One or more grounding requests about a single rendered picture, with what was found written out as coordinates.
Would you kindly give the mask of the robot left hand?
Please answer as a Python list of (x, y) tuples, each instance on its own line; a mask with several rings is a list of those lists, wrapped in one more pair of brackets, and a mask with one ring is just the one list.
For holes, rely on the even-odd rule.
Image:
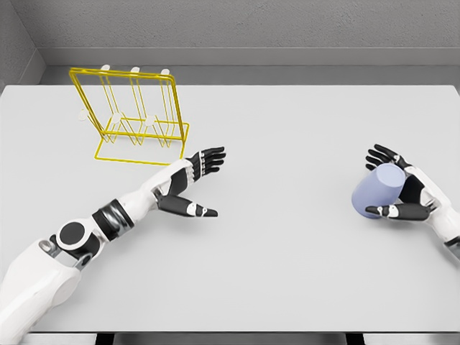
[(196, 152), (192, 157), (178, 160), (162, 170), (166, 180), (153, 189), (157, 208), (186, 217), (217, 217), (218, 212), (180, 196), (190, 185), (210, 173), (217, 173), (223, 165), (224, 147), (213, 147)]

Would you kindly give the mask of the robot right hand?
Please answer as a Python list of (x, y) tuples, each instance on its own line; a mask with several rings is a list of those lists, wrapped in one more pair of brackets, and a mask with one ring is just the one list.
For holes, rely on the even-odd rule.
[(441, 189), (419, 168), (405, 158), (382, 145), (375, 144), (368, 150), (366, 168), (376, 170), (385, 163), (397, 166), (405, 173), (405, 183), (397, 197), (397, 204), (369, 205), (367, 213), (388, 219), (426, 221), (430, 215), (449, 203)]

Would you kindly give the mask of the lavender blue cup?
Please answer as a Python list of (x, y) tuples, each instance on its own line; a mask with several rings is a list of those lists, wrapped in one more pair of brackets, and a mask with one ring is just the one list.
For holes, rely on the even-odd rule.
[(373, 169), (352, 193), (354, 209), (362, 216), (375, 219), (378, 215), (367, 213), (367, 206), (387, 206), (399, 197), (405, 184), (405, 173), (397, 165), (384, 163)]

